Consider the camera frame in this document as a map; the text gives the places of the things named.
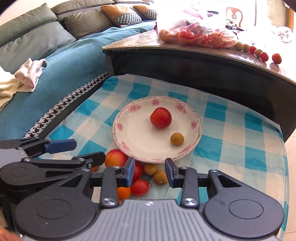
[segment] tile floor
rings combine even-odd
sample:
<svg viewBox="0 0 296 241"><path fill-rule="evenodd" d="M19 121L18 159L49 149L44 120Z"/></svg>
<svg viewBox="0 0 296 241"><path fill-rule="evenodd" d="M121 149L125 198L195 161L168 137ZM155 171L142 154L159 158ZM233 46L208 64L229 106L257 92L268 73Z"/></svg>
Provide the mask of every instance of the tile floor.
<svg viewBox="0 0 296 241"><path fill-rule="evenodd" d="M289 215L284 241L296 241L296 130L285 147L289 168Z"/></svg>

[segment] patterned pillow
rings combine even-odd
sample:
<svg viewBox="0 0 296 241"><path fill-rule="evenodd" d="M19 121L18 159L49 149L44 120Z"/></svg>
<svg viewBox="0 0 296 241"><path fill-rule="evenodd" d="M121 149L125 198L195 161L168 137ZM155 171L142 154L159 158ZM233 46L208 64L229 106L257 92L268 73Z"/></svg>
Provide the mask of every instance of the patterned pillow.
<svg viewBox="0 0 296 241"><path fill-rule="evenodd" d="M101 10L118 26L126 27L141 23L141 17L130 7L124 5L101 6Z"/></svg>
<svg viewBox="0 0 296 241"><path fill-rule="evenodd" d="M152 9L150 5L148 4L135 5L133 8L136 9L141 14L143 14L148 19L156 20L157 12L154 9Z"/></svg>

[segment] white cloth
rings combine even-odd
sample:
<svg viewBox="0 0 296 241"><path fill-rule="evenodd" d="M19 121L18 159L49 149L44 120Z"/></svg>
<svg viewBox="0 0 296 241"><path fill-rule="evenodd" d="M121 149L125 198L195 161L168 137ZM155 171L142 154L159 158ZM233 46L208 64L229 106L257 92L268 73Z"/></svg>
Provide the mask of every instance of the white cloth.
<svg viewBox="0 0 296 241"><path fill-rule="evenodd" d="M19 70L15 72L15 77L29 90L22 92L33 92L35 90L38 79L42 74L41 67L46 67L46 65L45 59L32 61L31 58L21 65Z"/></svg>
<svg viewBox="0 0 296 241"><path fill-rule="evenodd" d="M16 92L33 92L42 73L41 67L46 65L45 59L32 61L29 58L14 75L0 66L0 111Z"/></svg>

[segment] plate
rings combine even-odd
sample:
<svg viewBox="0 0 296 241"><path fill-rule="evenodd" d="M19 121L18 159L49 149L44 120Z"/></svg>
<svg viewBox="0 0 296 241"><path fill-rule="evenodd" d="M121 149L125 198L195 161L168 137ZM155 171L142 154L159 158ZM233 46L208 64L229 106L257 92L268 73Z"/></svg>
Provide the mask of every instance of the plate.
<svg viewBox="0 0 296 241"><path fill-rule="evenodd" d="M150 122L150 115L158 107L166 108L172 115L172 123L167 128L158 129ZM202 135L195 110L167 96L148 96L129 103L115 117L112 129L120 150L146 163L164 163L166 158L178 160L196 147ZM170 142L175 132L184 136L180 146Z"/></svg>

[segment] teal blanket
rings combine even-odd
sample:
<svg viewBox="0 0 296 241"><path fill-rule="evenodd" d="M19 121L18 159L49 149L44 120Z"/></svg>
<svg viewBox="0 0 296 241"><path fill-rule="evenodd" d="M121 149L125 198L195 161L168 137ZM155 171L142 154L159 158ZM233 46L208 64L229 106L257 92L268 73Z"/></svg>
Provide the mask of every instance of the teal blanket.
<svg viewBox="0 0 296 241"><path fill-rule="evenodd" d="M0 139L22 138L55 104L106 71L102 47L152 30L155 21L112 27L73 42L46 58L47 67L33 93L16 93L0 112Z"/></svg>

